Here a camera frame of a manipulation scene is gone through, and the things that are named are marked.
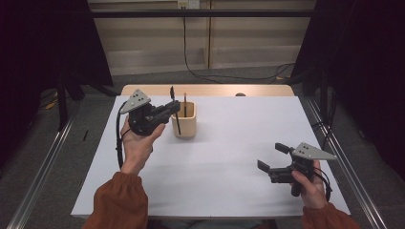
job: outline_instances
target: black pen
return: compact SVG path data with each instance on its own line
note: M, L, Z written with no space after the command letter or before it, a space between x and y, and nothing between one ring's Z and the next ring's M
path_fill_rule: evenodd
M184 93L184 117L187 117L187 94Z

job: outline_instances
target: black curtain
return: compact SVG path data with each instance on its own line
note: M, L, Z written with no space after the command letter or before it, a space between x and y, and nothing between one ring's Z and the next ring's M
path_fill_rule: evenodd
M89 12L86 0L0 2L0 165L61 73L71 84L113 85Z
M315 10L323 16L311 18L291 78L302 76L303 91L313 94L326 71L328 85L381 157L405 179L405 5L318 0Z

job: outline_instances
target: white wall panel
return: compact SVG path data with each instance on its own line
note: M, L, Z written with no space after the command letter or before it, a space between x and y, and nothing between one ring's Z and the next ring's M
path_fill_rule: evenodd
M177 8L177 1L167 0L89 0L89 3L93 10ZM215 10L311 10L314 3L314 0L202 0L201 6ZM181 18L103 18L95 21L113 74L186 69L182 56ZM186 18L187 59L192 69L294 62L308 22L308 18L280 17Z

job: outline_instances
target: camera mount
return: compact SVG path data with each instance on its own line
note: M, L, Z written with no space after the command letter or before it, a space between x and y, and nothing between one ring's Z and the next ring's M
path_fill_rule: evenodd
M168 123L170 115L175 114L178 120L179 135L181 129L177 112L181 109L180 102L175 100L175 93L173 87L170 88L170 96L172 101L166 105L158 107L153 106L150 102L152 99L148 97L140 89L136 89L129 99L124 102L118 110L117 115L117 157L119 168L122 167L122 138L129 131L137 135L148 136L151 135L161 123ZM119 132L119 119L120 115L128 113L128 124L130 129L127 130L122 136Z
M270 166L265 164L263 161L257 160L257 167L268 174L272 183L292 183L291 194L294 197L299 197L301 194L301 184L294 179L291 172L297 170L304 176L306 176L309 180L312 179L312 176L317 176L320 177L326 185L326 198L327 201L329 201L331 188L328 176L326 176L326 174L322 170L313 167L313 161L315 159L335 160L336 156L331 155L311 145L308 145L304 142L301 143L296 149L288 147L281 143L276 143L275 149L286 155L290 154L292 162L286 168L270 169ZM315 173L314 170L319 170L320 172L322 172L327 179L324 179L321 175Z

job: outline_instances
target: electrical cable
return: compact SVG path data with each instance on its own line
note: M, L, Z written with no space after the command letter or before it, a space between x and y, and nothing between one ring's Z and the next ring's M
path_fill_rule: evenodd
M312 128L312 130L313 130L314 132L316 132L316 131L319 130L323 125L324 125L324 122L320 121L320 122L317 122L317 123L314 123L314 124L310 125L310 127Z
M187 70L193 74L195 77L200 78L200 79L204 79L204 80L208 80L214 83L218 83L218 84L222 84L222 82L219 82L217 80L213 80L207 77L220 77L220 78L232 78L232 79L247 79L247 80L266 80L266 79L272 79L269 83L267 84L271 84L276 80L276 77L279 76L281 73L283 73L285 70L287 70L290 66L293 66L295 63L288 63L288 64L283 64L277 67L276 73L274 75L271 76L266 76L266 77L260 77L260 78L249 78L249 77L242 77L242 76L232 76L232 75L221 75L221 74L198 74L198 73L194 73L193 71L191 71L191 69L188 66L188 61L187 61L187 54L186 54L186 47L187 47L187 42L186 42L186 35L185 35L185 17L182 19L182 23L183 23L183 47L184 47L184 62L185 62L185 67L187 68Z
M328 112L328 120L330 121L330 124L327 126L327 133L325 134L325 138L322 143L322 150L325 149L326 142L327 142L328 138L330 137L331 127L333 125L334 114L336 113L336 105L337 105L336 100L337 100L336 92L334 89L332 89L332 95L330 98L330 110Z
M122 139L125 136L125 134L127 134L131 129L129 129L128 131L126 131L122 137L119 137L119 119L121 117L121 114L119 113L121 111L121 109L124 107L126 102L124 102L118 109L118 115L117 115L117 126L116 126L116 134L117 134L117 158L118 158L118 165L119 165L119 169L121 169L122 164L123 164L123 158L122 158Z
M317 176L317 177L319 177L320 179L322 179L322 181L325 183L325 198L327 199L327 201L329 202L329 200L330 200L330 193L332 192L332 189L331 189L331 187L330 187L330 180L329 180L329 178L328 178L328 176L325 174L325 172L324 171L322 171L322 170L320 170L320 169L318 169L318 168L314 168L314 169L317 169L317 170L319 170L319 171L321 171L322 172L322 174L327 178L327 179L325 179L324 177L322 177L321 175L319 175L319 174L317 174L317 173L314 173L314 175L315 176Z

